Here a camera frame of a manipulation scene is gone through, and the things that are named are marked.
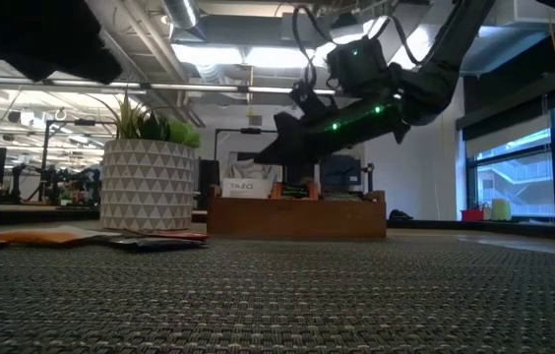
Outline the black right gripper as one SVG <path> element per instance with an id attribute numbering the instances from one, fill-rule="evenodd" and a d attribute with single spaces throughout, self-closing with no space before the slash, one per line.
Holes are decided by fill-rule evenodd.
<path id="1" fill-rule="evenodd" d="M 327 105 L 306 81 L 297 81 L 290 98 L 306 117 L 306 141 L 300 121 L 281 112 L 274 116 L 277 138 L 255 156 L 256 163 L 312 164 L 317 161 L 312 152 L 335 152 L 387 134 L 400 144 L 408 133 L 397 94 L 358 99 L 338 108 L 331 96 Z"/>

